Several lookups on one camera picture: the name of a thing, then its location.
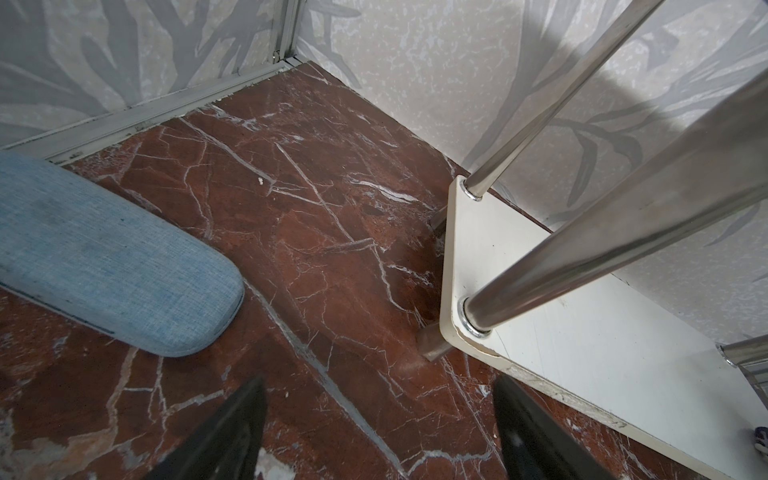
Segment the baseboard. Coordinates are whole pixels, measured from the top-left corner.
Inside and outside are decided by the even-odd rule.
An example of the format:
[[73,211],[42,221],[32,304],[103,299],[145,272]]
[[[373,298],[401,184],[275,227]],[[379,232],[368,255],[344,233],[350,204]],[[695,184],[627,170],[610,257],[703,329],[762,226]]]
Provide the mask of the baseboard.
[[286,58],[275,64],[261,65],[253,70],[240,72],[214,82],[176,91],[127,110],[48,131],[8,145],[4,150],[44,158],[58,165],[69,164],[140,131],[220,100],[241,88],[295,68],[301,63],[303,63],[301,59]]

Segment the black pointed object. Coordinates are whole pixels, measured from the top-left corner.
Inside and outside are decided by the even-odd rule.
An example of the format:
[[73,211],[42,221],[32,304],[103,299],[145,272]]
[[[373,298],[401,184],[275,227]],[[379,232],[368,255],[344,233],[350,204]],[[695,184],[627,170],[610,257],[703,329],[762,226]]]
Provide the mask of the black pointed object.
[[253,480],[266,418],[261,378],[245,382],[144,480]]
[[616,480],[508,376],[493,385],[510,480]]

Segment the blue fabric cover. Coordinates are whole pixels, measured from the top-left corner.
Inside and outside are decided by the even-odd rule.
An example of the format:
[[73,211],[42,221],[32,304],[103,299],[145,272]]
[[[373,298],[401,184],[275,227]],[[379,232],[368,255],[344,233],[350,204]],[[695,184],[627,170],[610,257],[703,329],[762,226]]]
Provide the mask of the blue fabric cover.
[[9,152],[0,286],[163,356],[210,345],[243,299],[221,253],[72,172]]

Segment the brown marble tile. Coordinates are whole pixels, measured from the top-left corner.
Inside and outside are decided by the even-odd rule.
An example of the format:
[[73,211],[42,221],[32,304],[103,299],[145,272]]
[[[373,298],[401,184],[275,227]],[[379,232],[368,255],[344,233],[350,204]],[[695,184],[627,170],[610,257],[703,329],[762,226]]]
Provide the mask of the brown marble tile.
[[[223,252],[247,298],[165,359],[0,294],[0,472],[140,478],[260,374],[263,446],[296,478],[505,478],[495,372],[415,348],[439,312],[426,221],[458,171],[424,141],[303,65],[70,168]],[[537,398],[616,476],[697,477]]]

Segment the gray patterned wallpaper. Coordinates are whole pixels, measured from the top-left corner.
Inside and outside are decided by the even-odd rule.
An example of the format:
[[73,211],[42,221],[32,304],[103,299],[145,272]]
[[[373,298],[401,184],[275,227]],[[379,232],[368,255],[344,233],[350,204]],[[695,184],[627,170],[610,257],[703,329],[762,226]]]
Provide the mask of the gray patterned wallpaper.
[[[473,170],[628,0],[307,0],[298,48]],[[666,0],[495,186],[552,228],[768,68],[763,0]],[[618,276],[710,338],[768,333],[768,206]]]
[[0,0],[0,146],[271,61],[276,0]]

